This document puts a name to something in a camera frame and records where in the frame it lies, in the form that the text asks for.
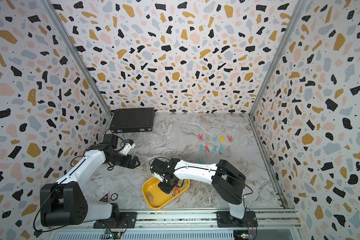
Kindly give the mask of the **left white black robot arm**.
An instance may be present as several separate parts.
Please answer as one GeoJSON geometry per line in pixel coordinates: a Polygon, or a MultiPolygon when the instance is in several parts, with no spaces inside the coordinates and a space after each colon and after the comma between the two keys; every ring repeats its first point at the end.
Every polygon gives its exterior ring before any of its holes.
{"type": "Polygon", "coordinates": [[[40,190],[41,207],[38,212],[43,227],[65,227],[84,222],[101,222],[107,227],[118,226],[122,219],[117,204],[87,202],[83,189],[103,164],[135,169],[139,158],[117,152],[111,144],[92,145],[79,162],[55,183],[40,190]]]}

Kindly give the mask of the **left aluminium corner post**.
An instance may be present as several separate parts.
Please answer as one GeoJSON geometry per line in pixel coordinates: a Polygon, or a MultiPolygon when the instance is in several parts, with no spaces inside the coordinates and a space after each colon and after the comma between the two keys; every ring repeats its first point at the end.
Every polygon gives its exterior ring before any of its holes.
{"type": "Polygon", "coordinates": [[[77,64],[79,70],[84,74],[84,77],[87,80],[89,86],[91,87],[94,95],[98,99],[102,110],[106,113],[106,115],[111,117],[112,112],[109,110],[108,105],[105,102],[105,99],[103,98],[102,94],[100,93],[100,91],[98,89],[98,86],[96,85],[95,81],[92,78],[92,75],[88,71],[85,63],[83,62],[83,59],[79,55],[79,52],[77,51],[75,44],[71,41],[67,30],[65,29],[59,15],[56,13],[56,11],[53,7],[53,4],[51,3],[51,1],[45,1],[45,0],[40,0],[40,3],[42,5],[43,9],[45,10],[47,16],[50,18],[50,20],[54,24],[55,29],[61,36],[62,41],[66,45],[67,50],[70,52],[72,58],[74,59],[75,63],[77,64]]]}

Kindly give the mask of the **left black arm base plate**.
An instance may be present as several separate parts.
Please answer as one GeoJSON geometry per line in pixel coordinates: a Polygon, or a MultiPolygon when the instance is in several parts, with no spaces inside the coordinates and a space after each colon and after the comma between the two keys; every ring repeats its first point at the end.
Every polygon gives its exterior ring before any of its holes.
{"type": "Polygon", "coordinates": [[[94,229],[133,229],[137,220],[137,212],[120,212],[108,219],[95,221],[94,229]]]}

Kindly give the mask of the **yellow plastic storage box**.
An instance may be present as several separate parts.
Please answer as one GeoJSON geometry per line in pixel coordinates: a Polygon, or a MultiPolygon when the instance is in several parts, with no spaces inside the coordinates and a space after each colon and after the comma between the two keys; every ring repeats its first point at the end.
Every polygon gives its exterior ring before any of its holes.
{"type": "Polygon", "coordinates": [[[160,183],[160,181],[154,177],[148,179],[142,187],[142,193],[143,196],[148,204],[148,206],[151,209],[154,210],[158,210],[163,208],[165,205],[167,205],[169,202],[171,202],[172,200],[176,199],[179,195],[181,195],[183,192],[185,192],[190,185],[190,180],[185,180],[184,184],[182,185],[181,188],[179,188],[180,193],[177,194],[176,196],[174,196],[174,189],[171,191],[170,194],[165,194],[164,192],[162,192],[159,187],[158,184],[160,183]],[[147,192],[150,192],[154,201],[151,202],[147,192]]]}

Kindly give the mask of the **triangular warning sticker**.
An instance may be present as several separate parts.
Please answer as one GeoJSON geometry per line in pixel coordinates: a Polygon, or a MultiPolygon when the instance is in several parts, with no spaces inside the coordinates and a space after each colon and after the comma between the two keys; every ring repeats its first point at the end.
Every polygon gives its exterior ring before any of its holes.
{"type": "Polygon", "coordinates": [[[104,195],[99,199],[99,202],[109,203],[109,202],[110,202],[110,194],[109,194],[109,192],[107,192],[106,194],[104,194],[104,195]]]}

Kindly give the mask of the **aluminium corner post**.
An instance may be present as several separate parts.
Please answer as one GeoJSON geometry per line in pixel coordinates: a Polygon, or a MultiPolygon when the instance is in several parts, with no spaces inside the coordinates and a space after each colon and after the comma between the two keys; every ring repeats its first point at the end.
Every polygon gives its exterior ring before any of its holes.
{"type": "Polygon", "coordinates": [[[287,47],[287,44],[289,42],[289,39],[292,35],[292,32],[293,30],[295,29],[297,23],[298,23],[298,20],[299,20],[299,17],[301,16],[303,10],[304,10],[304,7],[305,5],[307,4],[307,1],[306,0],[299,0],[297,2],[297,5],[293,11],[293,14],[291,16],[291,20],[286,28],[286,31],[285,31],[285,34],[283,35],[282,39],[281,39],[281,42],[277,48],[277,51],[273,57],[273,60],[271,61],[271,64],[270,64],[270,67],[267,71],[267,74],[265,75],[265,79],[259,89],[259,92],[258,92],[258,95],[254,101],[254,104],[253,104],[253,107],[249,113],[249,117],[253,117],[256,113],[256,108],[259,106],[261,100],[262,100],[262,95],[264,94],[264,92],[266,91],[266,87],[267,85],[270,83],[271,81],[271,78],[274,74],[274,71],[276,70],[276,67],[283,55],[283,52],[285,51],[286,47],[287,47]]]}
{"type": "Polygon", "coordinates": [[[40,3],[42,5],[43,9],[45,10],[47,16],[50,18],[50,20],[54,24],[55,29],[61,36],[62,41],[66,45],[67,50],[70,52],[72,58],[74,59],[75,63],[77,64],[79,70],[84,74],[84,77],[87,80],[89,86],[91,87],[94,95],[98,99],[102,110],[106,113],[106,115],[111,117],[112,112],[109,110],[108,105],[105,102],[105,99],[103,98],[102,94],[100,93],[100,91],[98,89],[98,86],[96,85],[95,81],[92,78],[92,75],[88,71],[85,63],[83,62],[83,59],[79,55],[79,52],[77,51],[75,44],[71,41],[67,30],[65,29],[59,15],[56,13],[56,11],[53,7],[53,4],[51,3],[51,1],[45,1],[45,0],[40,0],[40,3]]]}

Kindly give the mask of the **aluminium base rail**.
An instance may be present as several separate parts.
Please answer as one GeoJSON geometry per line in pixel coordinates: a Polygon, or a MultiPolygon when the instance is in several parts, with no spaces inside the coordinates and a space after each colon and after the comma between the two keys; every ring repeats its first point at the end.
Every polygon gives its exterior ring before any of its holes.
{"type": "Polygon", "coordinates": [[[53,231],[47,240],[303,240],[293,210],[250,209],[242,225],[228,224],[224,209],[122,211],[117,228],[96,229],[94,223],[53,231]]]}

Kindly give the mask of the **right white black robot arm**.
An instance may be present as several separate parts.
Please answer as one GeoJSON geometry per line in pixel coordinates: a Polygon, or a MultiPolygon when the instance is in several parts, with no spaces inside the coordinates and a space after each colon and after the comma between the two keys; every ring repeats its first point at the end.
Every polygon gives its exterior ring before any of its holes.
{"type": "Polygon", "coordinates": [[[163,162],[156,158],[150,170],[153,177],[159,180],[159,189],[166,194],[179,187],[179,181],[183,180],[193,180],[213,186],[220,197],[229,204],[230,216],[240,221],[244,219],[246,177],[228,161],[220,160],[217,164],[203,165],[180,159],[163,162]]]}

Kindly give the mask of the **right aluminium corner post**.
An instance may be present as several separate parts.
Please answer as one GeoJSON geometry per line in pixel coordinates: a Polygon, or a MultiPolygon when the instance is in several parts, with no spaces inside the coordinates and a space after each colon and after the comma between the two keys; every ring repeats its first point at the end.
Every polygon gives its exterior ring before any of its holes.
{"type": "Polygon", "coordinates": [[[301,16],[303,10],[304,10],[304,7],[305,5],[307,4],[307,1],[306,0],[299,0],[297,2],[297,5],[293,11],[293,14],[291,16],[291,20],[286,28],[286,31],[285,31],[285,34],[283,35],[282,39],[281,39],[281,42],[277,48],[277,51],[273,57],[273,60],[271,61],[271,64],[270,64],[270,67],[267,71],[267,74],[265,75],[265,79],[259,89],[259,92],[258,92],[258,95],[254,101],[254,104],[253,104],[253,107],[249,113],[249,117],[253,117],[256,113],[256,108],[259,106],[261,100],[262,100],[262,95],[264,94],[264,92],[266,91],[266,87],[267,85],[270,83],[271,81],[271,78],[274,74],[274,71],[276,70],[276,67],[283,55],[283,52],[285,51],[286,47],[287,47],[287,44],[289,42],[289,39],[292,35],[292,32],[293,30],[295,29],[297,23],[298,23],[298,20],[299,20],[299,17],[301,16]]]}

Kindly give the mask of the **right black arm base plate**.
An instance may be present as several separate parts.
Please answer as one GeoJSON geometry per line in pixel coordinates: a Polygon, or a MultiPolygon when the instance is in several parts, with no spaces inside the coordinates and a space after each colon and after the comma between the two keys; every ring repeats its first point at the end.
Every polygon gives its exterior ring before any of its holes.
{"type": "Polygon", "coordinates": [[[253,211],[246,210],[242,219],[231,216],[229,211],[218,211],[216,216],[219,228],[258,227],[257,217],[253,211]]]}

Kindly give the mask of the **round black sticker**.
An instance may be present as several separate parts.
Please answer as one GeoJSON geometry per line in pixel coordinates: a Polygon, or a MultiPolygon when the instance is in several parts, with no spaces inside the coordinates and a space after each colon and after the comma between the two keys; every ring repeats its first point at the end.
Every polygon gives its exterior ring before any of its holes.
{"type": "Polygon", "coordinates": [[[115,201],[115,200],[117,200],[117,198],[118,198],[118,194],[117,194],[117,193],[114,193],[114,194],[112,194],[112,195],[110,196],[110,200],[111,200],[111,201],[115,201]]]}

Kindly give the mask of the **black flat case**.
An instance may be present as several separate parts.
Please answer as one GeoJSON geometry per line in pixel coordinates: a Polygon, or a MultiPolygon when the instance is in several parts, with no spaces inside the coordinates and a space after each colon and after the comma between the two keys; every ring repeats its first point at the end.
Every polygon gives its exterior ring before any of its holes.
{"type": "Polygon", "coordinates": [[[154,108],[112,110],[110,131],[118,133],[151,132],[154,126],[154,108]]]}

